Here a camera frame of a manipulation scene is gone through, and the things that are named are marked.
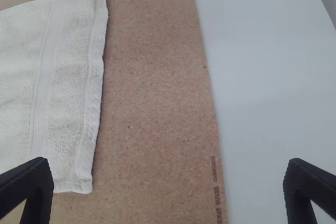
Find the black plastic part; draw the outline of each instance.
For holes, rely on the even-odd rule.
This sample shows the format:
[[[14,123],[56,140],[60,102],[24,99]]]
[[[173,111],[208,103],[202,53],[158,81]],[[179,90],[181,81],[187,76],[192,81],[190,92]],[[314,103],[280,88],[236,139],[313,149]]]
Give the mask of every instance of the black plastic part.
[[[53,191],[49,164],[42,157],[1,174],[0,219],[27,199],[20,224],[49,223]]]
[[[336,176],[293,158],[283,186],[288,224],[317,224],[310,200],[336,219]]]

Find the folded towel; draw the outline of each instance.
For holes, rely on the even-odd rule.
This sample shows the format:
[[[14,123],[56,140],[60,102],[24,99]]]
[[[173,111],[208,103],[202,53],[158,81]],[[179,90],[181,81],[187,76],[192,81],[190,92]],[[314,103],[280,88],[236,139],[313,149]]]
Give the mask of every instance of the folded towel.
[[[48,159],[55,192],[92,191],[106,0],[37,0],[0,12],[0,173]]]

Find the cork board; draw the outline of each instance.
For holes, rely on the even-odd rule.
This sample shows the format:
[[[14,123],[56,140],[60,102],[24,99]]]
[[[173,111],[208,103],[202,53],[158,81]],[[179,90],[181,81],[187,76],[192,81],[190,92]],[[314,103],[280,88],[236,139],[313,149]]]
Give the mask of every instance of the cork board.
[[[31,0],[0,0],[0,10]],[[227,223],[217,122],[194,0],[107,0],[93,192],[50,223]],[[3,223],[18,223],[21,209]]]

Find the towel hem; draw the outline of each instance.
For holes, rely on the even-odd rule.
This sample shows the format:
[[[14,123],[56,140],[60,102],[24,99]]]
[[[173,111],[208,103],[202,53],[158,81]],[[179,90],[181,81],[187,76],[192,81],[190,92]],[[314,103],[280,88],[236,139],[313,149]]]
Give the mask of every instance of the towel hem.
[[[102,83],[104,73],[104,63],[102,60],[106,28],[108,20],[108,10],[106,0],[96,0],[95,2],[96,16],[91,32],[88,60],[89,72],[85,91],[85,108],[83,119],[83,134],[79,143],[76,163],[75,177],[77,183],[71,191],[77,193],[88,194],[92,192],[92,165],[93,156],[96,149],[96,140],[100,123],[100,105],[102,94]]]

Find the white table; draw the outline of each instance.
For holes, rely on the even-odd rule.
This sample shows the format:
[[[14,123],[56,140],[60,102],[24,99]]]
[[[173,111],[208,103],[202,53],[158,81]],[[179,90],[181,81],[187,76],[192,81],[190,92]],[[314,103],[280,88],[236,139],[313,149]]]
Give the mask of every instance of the white table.
[[[336,174],[336,31],[320,0],[196,3],[229,223],[287,223],[288,161]],[[316,215],[333,223],[320,209]]]

